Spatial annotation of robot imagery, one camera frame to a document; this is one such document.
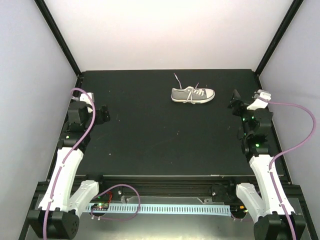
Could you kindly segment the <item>white shoelace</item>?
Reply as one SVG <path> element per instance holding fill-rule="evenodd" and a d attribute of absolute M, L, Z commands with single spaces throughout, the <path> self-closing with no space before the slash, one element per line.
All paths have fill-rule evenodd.
<path fill-rule="evenodd" d="M 173 75 L 179 84 L 179 88 L 172 88 L 171 99 L 177 103 L 196 104 L 196 102 L 193 100 L 193 96 L 194 95 L 203 96 L 204 91 L 201 89 L 198 90 L 192 86 L 188 86 L 187 88 L 182 88 L 182 84 L 178 76 L 175 73 Z"/>

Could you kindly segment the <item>grey canvas sneaker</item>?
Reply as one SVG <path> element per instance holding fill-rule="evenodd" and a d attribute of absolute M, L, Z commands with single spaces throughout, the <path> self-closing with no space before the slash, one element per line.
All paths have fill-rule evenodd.
<path fill-rule="evenodd" d="M 188 86 L 184 89 L 172 88 L 171 100 L 176 103 L 205 104 L 213 100 L 216 93 L 209 88 Z"/>

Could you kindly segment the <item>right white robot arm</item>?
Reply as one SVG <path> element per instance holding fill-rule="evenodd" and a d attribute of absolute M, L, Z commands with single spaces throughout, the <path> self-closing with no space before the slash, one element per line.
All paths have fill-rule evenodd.
<path fill-rule="evenodd" d="M 246 207 L 254 222 L 256 240 L 299 240 L 306 221 L 295 212 L 285 194 L 267 140 L 273 118 L 267 108 L 271 94 L 260 89 L 253 99 L 246 103 L 234 90 L 228 108 L 241 118 L 241 148 L 258 188 L 251 183 L 234 184 L 228 187 L 227 195 L 234 202 L 241 200 Z"/>

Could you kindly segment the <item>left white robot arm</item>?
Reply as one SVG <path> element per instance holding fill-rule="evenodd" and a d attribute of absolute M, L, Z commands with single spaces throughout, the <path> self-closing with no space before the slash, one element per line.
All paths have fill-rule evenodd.
<path fill-rule="evenodd" d="M 77 169 L 91 140 L 95 125 L 108 122 L 107 105 L 93 110 L 88 100 L 72 102 L 67 110 L 67 122 L 58 140 L 57 158 L 48 188 L 35 210 L 27 215 L 36 235 L 43 239 L 72 240 L 76 236 L 80 217 L 93 197 L 103 199 L 108 192 L 99 176 L 87 178 L 72 193 Z"/>

